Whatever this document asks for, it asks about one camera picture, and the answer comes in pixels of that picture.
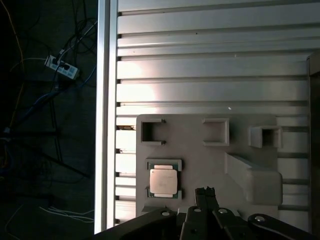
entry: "blue cable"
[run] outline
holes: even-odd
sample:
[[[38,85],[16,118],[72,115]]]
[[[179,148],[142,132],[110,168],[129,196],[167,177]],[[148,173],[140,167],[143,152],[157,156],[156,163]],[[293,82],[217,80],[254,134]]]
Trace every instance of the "blue cable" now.
[[[69,91],[69,90],[76,90],[76,89],[82,88],[82,87],[91,79],[91,77],[92,77],[92,75],[94,74],[96,68],[97,68],[97,66],[94,66],[94,68],[93,68],[92,72],[90,73],[90,75],[89,75],[89,76],[87,77],[87,79],[86,79],[83,83],[81,83],[79,86],[76,86],[76,87],[71,88],[71,89],[70,89],[70,88],[67,88],[67,89],[61,91],[61,93],[67,92],[67,91]],[[34,105],[36,105],[41,99],[43,99],[43,98],[45,98],[45,97],[47,97],[47,96],[49,96],[49,95],[53,95],[53,94],[55,94],[55,92],[48,92],[48,93],[42,95],[41,97],[39,97],[39,98],[34,102],[34,104],[32,105],[32,107],[30,107],[30,109],[26,112],[26,114],[25,114],[24,116],[28,115],[28,113],[30,113],[30,111],[32,110],[32,108],[34,107]]]

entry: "dark floor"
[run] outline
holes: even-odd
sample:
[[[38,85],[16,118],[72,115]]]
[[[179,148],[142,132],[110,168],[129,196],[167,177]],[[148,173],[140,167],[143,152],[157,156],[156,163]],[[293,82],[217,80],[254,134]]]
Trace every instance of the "dark floor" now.
[[[35,27],[28,31],[28,35],[52,48],[56,55],[64,46],[68,38],[75,33],[75,23],[71,0],[15,0],[4,1],[12,10],[11,17],[16,25],[17,32],[32,26],[40,19]],[[82,10],[83,1],[79,2],[78,20],[84,18]],[[87,17],[97,18],[97,2],[86,1]],[[48,50],[43,45],[21,39],[24,47],[24,58],[46,58]],[[96,56],[92,53],[79,54],[77,56],[77,67],[81,70],[82,79],[86,79],[96,65]],[[19,61],[19,52],[16,52],[16,61]],[[66,62],[74,65],[74,58],[69,54]],[[26,83],[25,91],[20,101],[21,106],[32,105],[38,97],[50,91],[48,84],[53,77],[54,71],[43,67],[44,61],[25,61],[25,79],[38,80],[38,82]],[[52,194],[54,196],[53,206],[58,209],[87,212],[94,209],[94,147],[95,147],[95,104],[96,104],[96,73],[89,81],[91,86],[84,85],[77,90],[67,91],[54,100],[57,124],[61,131],[60,144],[63,160],[66,164],[73,166],[83,172],[89,173],[90,178],[82,177],[68,169],[52,163],[49,167],[50,175],[42,181],[9,179],[12,192],[28,193],[32,196],[38,194]],[[25,114],[20,111],[18,120]],[[19,130],[28,131],[50,131],[52,123],[49,106],[33,115],[24,122]],[[52,137],[28,139],[28,143],[39,150],[56,158],[54,139]],[[21,161],[33,163],[39,161],[39,157],[29,151],[17,146],[12,146],[11,152],[15,162]],[[18,198],[0,205],[0,239],[15,239],[5,233],[5,225],[15,212],[12,221],[7,226],[8,232],[19,239],[70,239],[81,240],[93,235],[94,224],[83,223],[69,217],[53,215],[39,208],[45,207],[46,202],[34,198]],[[94,217],[91,212],[87,217]]]

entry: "orange cable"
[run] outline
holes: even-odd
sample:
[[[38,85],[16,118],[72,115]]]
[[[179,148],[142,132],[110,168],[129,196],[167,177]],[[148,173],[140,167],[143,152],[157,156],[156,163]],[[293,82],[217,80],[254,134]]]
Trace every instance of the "orange cable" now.
[[[18,35],[17,35],[17,33],[16,33],[16,30],[15,30],[15,26],[14,26],[14,24],[13,24],[13,22],[12,22],[11,15],[10,15],[10,13],[9,13],[6,5],[4,4],[3,0],[0,0],[0,2],[1,2],[3,8],[5,9],[5,11],[6,11],[7,15],[8,15],[8,18],[9,18],[9,21],[10,21],[10,24],[11,24],[11,27],[12,27],[12,31],[13,31],[14,36],[15,36],[15,39],[16,39],[16,43],[17,43],[18,48],[19,48],[19,51],[20,51],[22,70],[23,70],[23,72],[25,72],[24,55],[23,55],[23,52],[22,52],[22,49],[21,49],[21,46],[20,46],[20,42],[19,42],[19,39],[18,39]],[[16,116],[17,107],[18,107],[19,102],[20,102],[20,98],[21,98],[21,95],[22,95],[22,92],[23,92],[23,89],[24,89],[24,85],[25,85],[25,83],[22,83],[21,88],[20,88],[20,92],[19,92],[19,95],[18,95],[18,98],[17,98],[17,100],[16,100],[15,108],[14,108],[14,111],[13,111],[13,114],[12,114],[12,118],[11,118],[11,122],[10,122],[10,125],[9,125],[10,128],[11,128],[11,126],[12,126],[13,123],[14,123],[14,119],[15,119],[15,116]],[[5,150],[4,152],[5,152],[5,162],[4,162],[4,165],[3,165],[3,166],[5,167],[5,166],[7,165],[7,163],[8,163],[8,155],[7,155],[7,151],[6,151],[6,150]]]

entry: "power strip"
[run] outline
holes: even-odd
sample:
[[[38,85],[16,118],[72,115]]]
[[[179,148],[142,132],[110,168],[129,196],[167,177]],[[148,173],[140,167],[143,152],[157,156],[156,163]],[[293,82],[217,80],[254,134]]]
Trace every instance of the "power strip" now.
[[[53,60],[55,58],[56,57],[52,56],[52,55],[48,56],[44,62],[44,65],[47,66],[48,68],[55,70],[55,71],[57,70],[58,66],[67,65],[67,66],[69,66],[69,69],[66,70],[64,67],[61,66],[58,68],[57,72],[62,75],[65,75],[66,77],[68,77],[72,80],[76,79],[79,76],[80,71],[78,68],[76,68],[75,66],[72,66],[64,61],[60,61],[60,60],[57,61],[57,64],[54,64]]]

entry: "white cable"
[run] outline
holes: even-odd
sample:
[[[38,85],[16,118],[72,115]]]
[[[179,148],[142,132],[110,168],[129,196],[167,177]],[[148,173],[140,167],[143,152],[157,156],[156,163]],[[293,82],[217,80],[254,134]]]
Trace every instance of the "white cable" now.
[[[23,59],[23,61],[26,61],[26,60],[43,60],[43,61],[45,61],[46,58],[28,57],[28,58]],[[21,63],[22,63],[22,61],[20,61],[20,62],[16,63],[15,65],[13,65],[13,66],[11,67],[11,69],[10,69],[10,72],[12,72],[12,70],[15,69],[16,66],[18,66],[18,65],[21,64]]]
[[[78,40],[75,44],[73,44],[71,47],[69,47],[67,50],[65,50],[65,51],[61,54],[59,60],[60,60],[67,52],[69,52],[77,43],[79,43],[79,42],[85,37],[85,35],[87,35],[88,32],[90,32],[90,30],[97,24],[97,22],[98,22],[98,21],[95,21],[95,23],[83,34],[82,37],[79,38],[79,40]]]
[[[58,208],[56,208],[56,207],[54,207],[54,206],[49,207],[49,209],[51,209],[51,210],[57,210],[57,211],[64,212],[64,213],[77,214],[77,215],[86,215],[86,214],[89,214],[89,213],[92,213],[92,212],[95,211],[95,210],[90,210],[90,211],[81,213],[81,212],[75,212],[75,211],[65,211],[65,210],[61,210],[61,209],[58,209]]]
[[[50,213],[50,214],[55,214],[55,215],[59,215],[59,216],[63,216],[63,217],[69,217],[69,218],[72,218],[74,220],[78,220],[78,221],[81,221],[83,223],[94,223],[95,221],[93,221],[92,218],[89,218],[89,217],[85,217],[85,216],[73,216],[73,215],[68,215],[66,214],[65,212],[60,212],[60,213],[57,213],[57,212],[53,212],[53,211],[49,211],[49,210],[46,210],[42,207],[39,207],[41,210],[47,212],[47,213]]]
[[[12,214],[12,216],[9,218],[8,222],[6,223],[6,225],[4,226],[4,231],[9,234],[11,237],[13,237],[14,239],[20,240],[20,238],[18,238],[17,236],[11,234],[10,232],[8,232],[7,227],[9,225],[9,223],[11,222],[11,220],[14,218],[14,216],[17,214],[17,212],[23,207],[23,204],[18,207],[17,210],[15,210],[15,212]]]
[[[88,220],[90,220],[90,221],[94,221],[93,218],[86,217],[86,216],[69,215],[69,214],[67,214],[66,212],[64,212],[64,211],[62,211],[62,210],[59,210],[59,209],[48,208],[48,210],[55,211],[55,212],[64,214],[64,215],[66,215],[66,216],[71,216],[71,217],[78,218],[78,219],[88,219]]]

